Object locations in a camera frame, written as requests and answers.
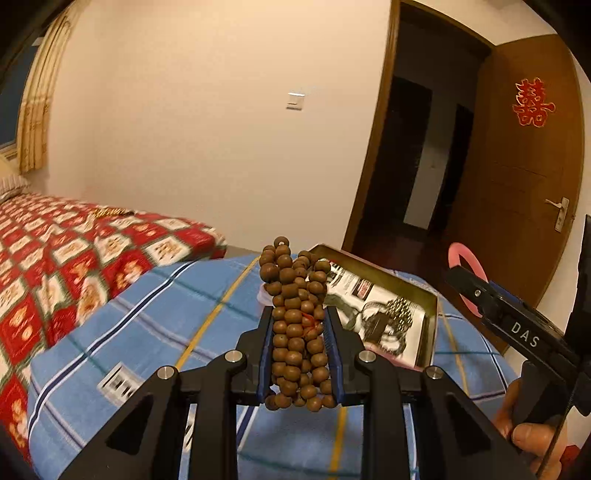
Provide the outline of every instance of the pillow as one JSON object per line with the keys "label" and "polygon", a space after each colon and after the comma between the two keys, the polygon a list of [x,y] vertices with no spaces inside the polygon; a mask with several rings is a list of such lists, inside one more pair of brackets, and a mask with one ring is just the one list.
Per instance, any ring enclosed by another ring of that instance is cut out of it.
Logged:
{"label": "pillow", "polygon": [[0,203],[20,195],[29,182],[12,168],[6,157],[0,154]]}

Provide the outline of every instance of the light switch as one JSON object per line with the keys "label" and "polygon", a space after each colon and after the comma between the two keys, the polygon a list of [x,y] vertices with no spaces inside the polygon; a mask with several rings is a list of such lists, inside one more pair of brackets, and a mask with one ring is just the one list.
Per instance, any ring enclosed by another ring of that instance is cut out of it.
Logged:
{"label": "light switch", "polygon": [[304,107],[305,96],[306,95],[303,93],[290,92],[287,99],[287,108],[291,110],[301,110]]}

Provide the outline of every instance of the curtain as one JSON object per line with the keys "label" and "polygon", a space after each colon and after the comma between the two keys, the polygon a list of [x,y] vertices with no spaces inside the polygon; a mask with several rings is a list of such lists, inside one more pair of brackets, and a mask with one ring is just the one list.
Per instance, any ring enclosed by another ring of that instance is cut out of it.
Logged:
{"label": "curtain", "polygon": [[87,0],[72,2],[47,29],[22,94],[17,124],[17,162],[21,173],[47,163],[47,128],[61,56]]}

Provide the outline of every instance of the wooden floor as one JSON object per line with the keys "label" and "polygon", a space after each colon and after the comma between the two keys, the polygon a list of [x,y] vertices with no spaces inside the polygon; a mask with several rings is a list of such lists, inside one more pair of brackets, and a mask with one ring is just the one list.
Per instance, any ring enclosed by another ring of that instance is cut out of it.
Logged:
{"label": "wooden floor", "polygon": [[441,235],[429,234],[402,222],[362,222],[352,253],[381,267],[405,271],[425,279],[460,310],[497,350],[504,353],[507,344],[488,331],[445,282],[447,247]]}

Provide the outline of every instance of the door frame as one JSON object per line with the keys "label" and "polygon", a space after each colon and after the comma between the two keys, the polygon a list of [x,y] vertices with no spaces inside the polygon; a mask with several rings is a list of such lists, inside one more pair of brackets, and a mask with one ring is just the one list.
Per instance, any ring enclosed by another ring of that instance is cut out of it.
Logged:
{"label": "door frame", "polygon": [[386,49],[384,54],[384,66],[382,68],[382,77],[379,84],[378,100],[376,102],[374,121],[369,135],[368,149],[365,154],[365,161],[361,170],[361,177],[359,178],[359,186],[355,194],[355,201],[349,216],[349,223],[345,232],[342,249],[351,252],[353,243],[359,230],[359,224],[363,216],[363,209],[367,200],[369,186],[374,174],[375,163],[378,158],[379,146],[382,142],[382,134],[384,132],[384,122],[388,112],[388,102],[390,99],[390,88],[392,86],[392,76],[394,75],[394,63],[396,58],[396,46],[398,41],[398,24],[400,21],[401,4],[411,5],[431,15],[435,15],[440,19],[445,20],[454,27],[460,28],[464,32],[470,34],[475,39],[484,43],[489,48],[494,48],[494,44],[471,30],[464,24],[457,20],[448,17],[447,15],[435,10],[427,5],[423,5],[414,0],[391,0],[390,15],[388,20],[388,34],[386,41]]}

